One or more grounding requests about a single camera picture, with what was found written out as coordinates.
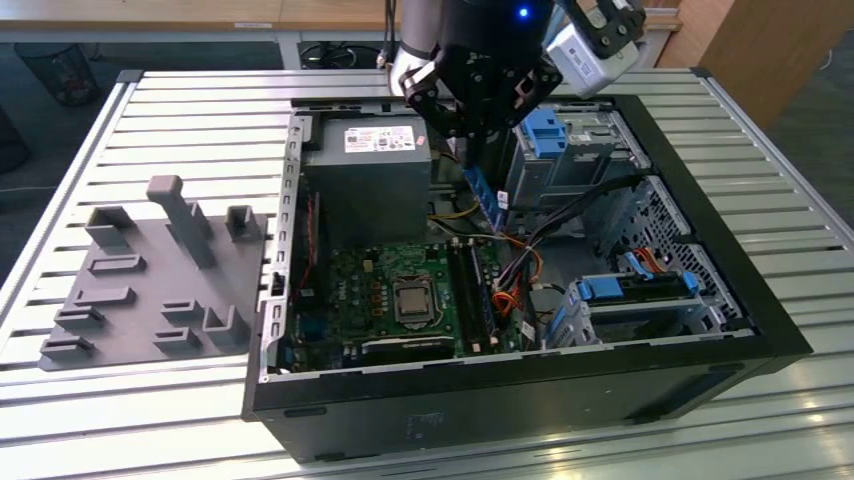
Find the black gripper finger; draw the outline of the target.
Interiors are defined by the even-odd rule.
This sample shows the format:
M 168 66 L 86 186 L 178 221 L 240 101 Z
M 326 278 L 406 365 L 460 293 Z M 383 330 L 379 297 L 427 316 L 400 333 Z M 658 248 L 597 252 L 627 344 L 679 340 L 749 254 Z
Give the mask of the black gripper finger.
M 450 109 L 440 102 L 436 64 L 428 61 L 400 77 L 400 87 L 407 105 L 444 138 L 470 138 L 470 132 L 459 109 Z
M 559 84 L 561 73 L 551 63 L 501 71 L 477 104 L 481 127 L 475 140 L 477 164 L 487 163 L 491 139 L 522 122 Z

